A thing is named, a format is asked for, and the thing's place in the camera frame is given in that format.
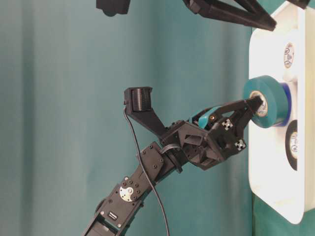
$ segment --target tape roll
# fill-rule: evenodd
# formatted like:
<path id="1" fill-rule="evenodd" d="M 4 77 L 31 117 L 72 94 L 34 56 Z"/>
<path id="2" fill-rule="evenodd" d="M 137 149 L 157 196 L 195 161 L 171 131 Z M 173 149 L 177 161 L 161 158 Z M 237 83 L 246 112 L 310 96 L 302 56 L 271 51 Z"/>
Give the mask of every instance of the tape roll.
<path id="1" fill-rule="evenodd" d="M 293 120 L 287 127 L 285 134 L 285 152 L 290 166 L 297 170 L 298 159 L 298 134 L 297 134 L 297 120 Z"/>
<path id="2" fill-rule="evenodd" d="M 278 81 L 267 75 L 248 80 L 244 86 L 243 98 L 254 96 L 260 96 L 263 100 L 252 118 L 256 125 L 269 128 L 286 120 L 289 115 L 288 97 Z"/>

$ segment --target white tray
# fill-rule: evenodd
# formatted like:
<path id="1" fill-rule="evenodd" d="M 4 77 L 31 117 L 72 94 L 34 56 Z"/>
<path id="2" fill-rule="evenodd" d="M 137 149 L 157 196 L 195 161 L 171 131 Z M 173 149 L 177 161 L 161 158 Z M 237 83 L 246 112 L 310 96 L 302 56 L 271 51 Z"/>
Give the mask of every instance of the white tray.
<path id="1" fill-rule="evenodd" d="M 285 2 L 273 14 L 274 32 L 256 29 L 250 42 L 250 78 L 269 75 L 286 82 L 292 95 L 288 124 L 298 120 L 298 168 L 285 153 L 284 127 L 249 124 L 249 179 L 254 194 L 293 224 L 315 208 L 315 10 Z M 294 47 L 288 69 L 284 50 Z"/>

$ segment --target wire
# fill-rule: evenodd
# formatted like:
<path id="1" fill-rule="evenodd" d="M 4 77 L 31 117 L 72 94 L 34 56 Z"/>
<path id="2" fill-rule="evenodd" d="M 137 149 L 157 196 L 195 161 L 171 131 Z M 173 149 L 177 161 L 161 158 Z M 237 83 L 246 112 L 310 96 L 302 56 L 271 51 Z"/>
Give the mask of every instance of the wire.
<path id="1" fill-rule="evenodd" d="M 158 203 L 159 203 L 159 205 L 160 205 L 160 207 L 161 207 L 161 211 L 162 211 L 162 214 L 163 214 L 163 218 L 164 218 L 164 222 L 165 222 L 165 227 L 166 227 L 166 233 L 167 233 L 167 236 L 169 236 L 169 228 L 168 228 L 168 222 L 167 222 L 167 218 L 166 218 L 166 213 L 165 213 L 165 210 L 164 210 L 164 206 L 163 206 L 163 203 L 162 203 L 162 201 L 161 201 L 161 199 L 160 199 L 160 197 L 159 197 L 159 195 L 158 195 L 158 192 L 157 192 L 156 188 L 155 188 L 154 185 L 152 184 L 152 182 L 151 182 L 151 180 L 150 180 L 150 178 L 149 178 L 149 176 L 148 176 L 148 173 L 147 173 L 147 171 L 146 171 L 145 168 L 144 168 L 144 165 L 143 165 L 143 162 L 142 162 L 142 158 L 141 158 L 141 155 L 140 155 L 140 148 L 139 148 L 138 140 L 137 140 L 136 134 L 135 134 L 135 132 L 134 132 L 132 123 L 131 123 L 131 121 L 129 120 L 127 114 L 126 114 L 126 107 L 124 108 L 124 117 L 125 117 L 125 119 L 127 120 L 128 125 L 129 125 L 129 127 L 130 127 L 130 129 L 131 129 L 131 132 L 132 132 L 132 135 L 133 135 L 133 139 L 134 139 L 134 143 L 135 143 L 135 146 L 136 146 L 136 149 L 137 149 L 137 153 L 138 153 L 139 163 L 140 163 L 140 165 L 141 165 L 141 168 L 142 168 L 142 170 L 143 170 L 143 173 L 145 174 L 145 176 L 146 176 L 146 178 L 147 178 L 147 180 L 148 180 L 148 182 L 149 182 L 151 188 L 153 189 L 153 192 L 154 192 L 154 194 L 156 195 L 157 201 L 158 201 Z"/>

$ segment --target green backdrop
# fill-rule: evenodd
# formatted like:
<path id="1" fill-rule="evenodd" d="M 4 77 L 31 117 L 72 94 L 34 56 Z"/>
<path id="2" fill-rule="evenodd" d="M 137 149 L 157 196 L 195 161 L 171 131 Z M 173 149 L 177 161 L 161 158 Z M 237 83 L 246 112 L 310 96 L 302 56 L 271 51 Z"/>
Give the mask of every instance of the green backdrop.
<path id="1" fill-rule="evenodd" d="M 132 0 L 113 18 L 94 1 L 1 1 L 0 235 L 81 235 L 138 165 L 125 88 L 152 86 L 165 125 L 239 99 L 250 34 L 195 16 L 181 0 Z M 142 148 L 156 139 L 135 129 Z M 243 153 L 206 172 L 187 164 L 159 184 L 171 234 L 252 235 L 247 169 Z M 268 211 L 256 203 L 254 222 Z M 128 235 L 164 234 L 150 195 Z"/>

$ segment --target black plastic piece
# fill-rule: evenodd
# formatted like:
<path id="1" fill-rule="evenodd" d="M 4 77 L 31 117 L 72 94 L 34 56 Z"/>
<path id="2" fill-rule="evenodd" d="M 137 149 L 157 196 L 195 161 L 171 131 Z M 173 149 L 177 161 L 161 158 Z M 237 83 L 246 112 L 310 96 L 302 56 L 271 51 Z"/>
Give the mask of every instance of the black plastic piece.
<path id="1" fill-rule="evenodd" d="M 103 10 L 106 16 L 127 14 L 130 0 L 96 0 L 96 7 Z"/>
<path id="2" fill-rule="evenodd" d="M 310 3 L 310 0 L 288 0 L 290 3 L 293 3 L 297 5 L 298 7 L 305 9 L 308 4 Z"/>
<path id="3" fill-rule="evenodd" d="M 151 87 L 128 88 L 124 91 L 124 104 L 128 116 L 161 137 L 166 128 L 151 107 L 151 91 Z"/>
<path id="4" fill-rule="evenodd" d="M 205 109 L 192 118 L 192 123 L 179 120 L 165 128 L 151 107 L 150 87 L 128 88 L 125 104 L 128 115 L 155 133 L 162 146 L 174 148 L 162 152 L 153 142 L 141 151 L 141 160 L 153 185 L 158 184 L 174 170 L 190 162 L 203 170 L 224 162 L 230 156 L 246 148 L 244 128 L 262 103 L 259 97 L 222 105 L 212 113 L 205 129 L 198 126 Z M 229 119 L 232 125 L 224 125 Z M 132 188 L 130 199 L 123 191 Z M 151 192 L 151 186 L 139 165 L 131 177 L 125 177 L 108 197 L 96 207 L 94 217 L 83 236 L 124 236 L 143 201 Z"/>
<path id="5" fill-rule="evenodd" d="M 194 14 L 205 18 L 226 21 L 273 31 L 276 21 L 256 0 L 235 0 L 245 10 L 219 0 L 183 0 Z"/>

